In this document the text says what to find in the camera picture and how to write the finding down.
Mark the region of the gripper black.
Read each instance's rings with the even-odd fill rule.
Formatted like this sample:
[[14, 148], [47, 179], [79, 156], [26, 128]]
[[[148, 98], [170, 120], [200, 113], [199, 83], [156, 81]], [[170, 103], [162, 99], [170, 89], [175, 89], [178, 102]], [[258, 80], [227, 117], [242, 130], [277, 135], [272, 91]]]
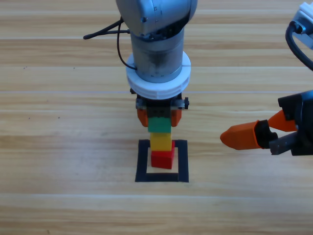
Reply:
[[148, 127], [148, 118], [170, 118], [171, 126], [176, 127], [182, 117], [182, 110], [188, 109], [189, 98], [174, 96], [168, 99], [136, 98], [137, 117], [144, 127]]
[[[267, 120], [231, 126], [220, 136], [222, 143], [236, 150], [270, 149], [272, 155], [291, 151], [293, 156], [313, 154], [313, 92], [293, 94], [278, 99], [282, 108]], [[278, 138], [272, 127], [293, 132]]]

